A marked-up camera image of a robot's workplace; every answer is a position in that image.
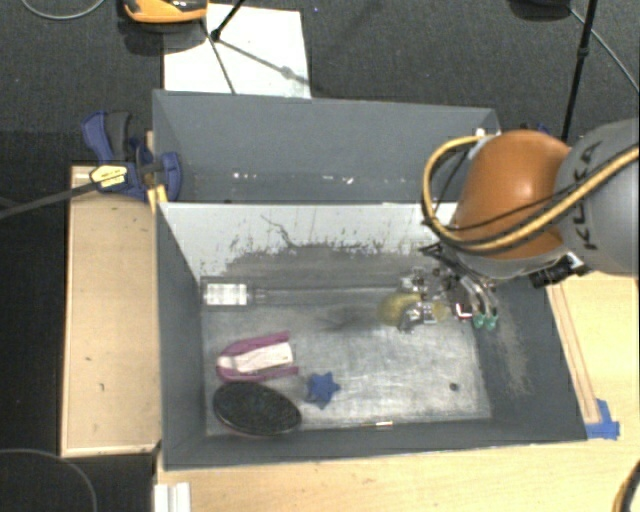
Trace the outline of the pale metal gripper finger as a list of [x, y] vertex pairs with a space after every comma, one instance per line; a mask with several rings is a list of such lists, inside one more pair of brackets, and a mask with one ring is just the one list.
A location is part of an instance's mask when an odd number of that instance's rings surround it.
[[403, 333], [412, 333], [417, 326], [436, 323], [431, 302], [415, 302], [407, 306], [401, 313], [397, 328]]
[[408, 274], [399, 279], [399, 291], [406, 294], [417, 295], [420, 299], [426, 299], [430, 290], [429, 279], [424, 267], [413, 267]]

